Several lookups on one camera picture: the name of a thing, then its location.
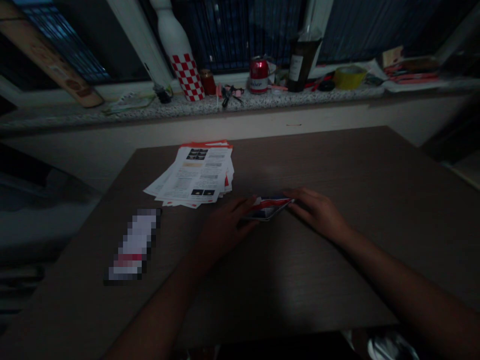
white wall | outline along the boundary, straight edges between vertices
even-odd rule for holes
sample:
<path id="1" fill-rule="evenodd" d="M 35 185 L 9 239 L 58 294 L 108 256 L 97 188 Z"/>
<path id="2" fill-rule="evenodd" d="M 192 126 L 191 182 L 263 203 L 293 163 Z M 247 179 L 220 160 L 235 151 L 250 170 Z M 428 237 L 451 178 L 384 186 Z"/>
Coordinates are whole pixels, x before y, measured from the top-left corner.
<path id="1" fill-rule="evenodd" d="M 6 145 L 77 176 L 104 192 L 137 148 L 190 141 L 261 138 L 388 125 L 415 146 L 459 110 L 468 96 L 376 100 L 358 105 L 276 109 L 182 118 L 3 139 Z"/>

brown table surface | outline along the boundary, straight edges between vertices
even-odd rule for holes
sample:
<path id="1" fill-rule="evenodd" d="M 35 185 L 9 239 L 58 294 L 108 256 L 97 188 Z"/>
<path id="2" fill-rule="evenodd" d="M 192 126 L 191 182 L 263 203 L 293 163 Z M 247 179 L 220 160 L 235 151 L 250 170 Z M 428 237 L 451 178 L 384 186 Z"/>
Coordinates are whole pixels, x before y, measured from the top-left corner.
<path id="1" fill-rule="evenodd" d="M 233 193 L 199 209 L 167 207 L 140 281 L 104 286 L 104 272 L 142 192 L 178 146 L 137 150 L 29 307 L 0 338 L 0 357 L 100 357 L 186 253 L 209 213 L 229 199 L 305 185 L 333 199 L 374 242 L 480 310 L 480 193 L 387 127 L 231 142 Z M 204 280 L 179 347 L 371 327 L 396 318 L 329 242 L 284 211 Z"/>

tape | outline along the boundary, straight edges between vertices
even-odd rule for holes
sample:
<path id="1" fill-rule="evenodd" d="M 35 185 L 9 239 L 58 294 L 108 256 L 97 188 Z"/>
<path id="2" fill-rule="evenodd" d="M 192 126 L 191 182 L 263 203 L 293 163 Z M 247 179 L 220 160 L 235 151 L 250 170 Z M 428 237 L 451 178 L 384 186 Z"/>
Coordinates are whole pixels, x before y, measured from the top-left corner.
<path id="1" fill-rule="evenodd" d="M 335 87 L 341 90 L 354 90 L 360 86 L 367 71 L 359 66 L 343 66 L 335 70 L 333 81 Z"/>

white water bottle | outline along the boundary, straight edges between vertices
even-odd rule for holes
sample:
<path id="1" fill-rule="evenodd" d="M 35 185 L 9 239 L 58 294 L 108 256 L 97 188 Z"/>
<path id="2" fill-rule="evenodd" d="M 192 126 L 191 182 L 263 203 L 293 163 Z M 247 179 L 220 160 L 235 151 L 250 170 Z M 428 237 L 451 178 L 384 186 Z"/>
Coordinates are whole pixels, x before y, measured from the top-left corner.
<path id="1" fill-rule="evenodd" d="M 170 0 L 150 0 L 158 16 L 158 35 L 188 101 L 205 97 L 189 38 L 175 18 Z"/>

speckled stone ledge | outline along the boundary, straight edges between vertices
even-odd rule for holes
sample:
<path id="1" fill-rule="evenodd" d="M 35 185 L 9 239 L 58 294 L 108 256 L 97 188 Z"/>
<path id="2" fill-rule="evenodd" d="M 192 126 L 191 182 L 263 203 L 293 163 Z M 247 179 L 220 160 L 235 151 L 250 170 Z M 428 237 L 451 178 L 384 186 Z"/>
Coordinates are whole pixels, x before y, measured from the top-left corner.
<path id="1" fill-rule="evenodd" d="M 479 79 L 460 79 L 450 81 L 448 86 L 437 89 L 436 92 L 448 93 L 462 90 L 480 89 Z M 45 107 L 22 108 L 0 117 L 0 135 L 15 135 L 22 132 L 38 130 L 56 130 L 80 126 L 96 126 L 102 124 L 132 123 L 135 121 L 162 120 L 187 116 L 226 114 L 247 110 L 290 108 L 295 106 L 316 105 L 354 100 L 368 100 L 383 97 L 383 87 L 362 85 L 356 90 L 338 90 L 331 92 L 312 92 L 306 89 L 300 93 L 282 92 L 274 95 L 270 92 L 253 95 L 248 91 L 241 97 L 243 105 L 230 99 L 227 108 L 217 106 L 213 96 L 198 102 L 189 102 L 184 96 L 177 94 L 169 104 L 161 104 L 158 99 L 146 108 L 132 109 L 126 112 L 106 116 L 102 113 L 108 104 L 84 109 L 77 104 Z"/>

